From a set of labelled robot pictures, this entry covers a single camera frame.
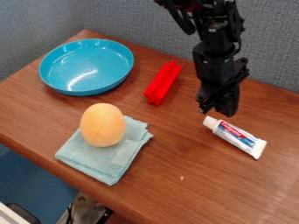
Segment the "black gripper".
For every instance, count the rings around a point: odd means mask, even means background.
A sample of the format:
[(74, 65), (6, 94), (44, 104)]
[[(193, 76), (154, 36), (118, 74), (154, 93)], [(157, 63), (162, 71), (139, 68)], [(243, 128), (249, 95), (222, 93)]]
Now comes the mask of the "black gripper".
[[(249, 77), (249, 59), (234, 59), (235, 51), (223, 55), (210, 54), (199, 43), (193, 50), (201, 90), (197, 95), (199, 112), (207, 114), (215, 109), (226, 117), (233, 117), (239, 109), (239, 83)], [(219, 90), (233, 88), (225, 95)]]

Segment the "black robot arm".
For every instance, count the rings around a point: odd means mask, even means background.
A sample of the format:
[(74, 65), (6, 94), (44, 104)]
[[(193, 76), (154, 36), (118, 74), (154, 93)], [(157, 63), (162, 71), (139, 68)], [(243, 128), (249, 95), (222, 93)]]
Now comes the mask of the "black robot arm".
[(237, 0), (154, 1), (169, 10), (185, 33), (201, 37), (193, 49), (201, 112), (217, 110), (233, 117), (239, 110), (239, 84), (249, 77), (249, 59), (235, 57), (245, 31)]

